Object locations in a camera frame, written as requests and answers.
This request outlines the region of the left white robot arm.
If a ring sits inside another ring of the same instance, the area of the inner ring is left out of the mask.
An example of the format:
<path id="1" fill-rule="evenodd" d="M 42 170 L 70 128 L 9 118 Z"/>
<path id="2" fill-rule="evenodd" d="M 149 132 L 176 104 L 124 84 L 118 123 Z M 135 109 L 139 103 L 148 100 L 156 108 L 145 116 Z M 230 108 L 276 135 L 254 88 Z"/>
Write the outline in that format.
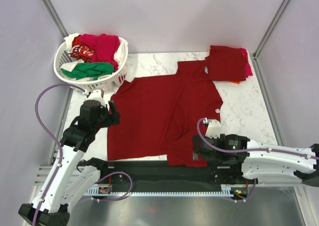
<path id="1" fill-rule="evenodd" d="M 114 101 L 102 105 L 99 100 L 86 100 L 80 114 L 63 132 L 61 151 L 50 170 L 40 192 L 29 204 L 22 204 L 18 214 L 31 226 L 65 226 L 70 219 L 71 208 L 96 181 L 109 178 L 107 162 L 91 158 L 83 172 L 70 185 L 70 178 L 87 152 L 95 136 L 102 128 L 120 123 L 120 114 Z"/>

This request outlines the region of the dark red t shirt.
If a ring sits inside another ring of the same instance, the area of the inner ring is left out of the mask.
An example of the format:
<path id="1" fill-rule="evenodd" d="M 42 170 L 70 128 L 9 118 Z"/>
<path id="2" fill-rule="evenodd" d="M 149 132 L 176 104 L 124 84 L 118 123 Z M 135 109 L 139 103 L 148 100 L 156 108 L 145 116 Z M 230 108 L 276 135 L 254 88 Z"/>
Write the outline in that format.
<path id="1" fill-rule="evenodd" d="M 110 161 L 166 155 L 170 166 L 205 167 L 193 159 L 192 137 L 201 118 L 220 119 L 223 101 L 203 61 L 182 61 L 177 72 L 124 82 L 111 98 L 119 125 L 107 133 Z"/>

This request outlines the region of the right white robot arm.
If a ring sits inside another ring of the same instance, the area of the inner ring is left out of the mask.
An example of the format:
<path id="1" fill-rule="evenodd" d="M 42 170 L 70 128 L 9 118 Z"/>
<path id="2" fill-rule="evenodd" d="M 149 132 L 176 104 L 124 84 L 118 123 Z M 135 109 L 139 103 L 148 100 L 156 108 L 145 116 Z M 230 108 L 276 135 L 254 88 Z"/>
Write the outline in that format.
<path id="1" fill-rule="evenodd" d="M 236 134 L 192 137 L 193 159 L 205 160 L 217 184 L 300 182 L 319 185 L 319 146 L 306 149 L 269 145 Z"/>

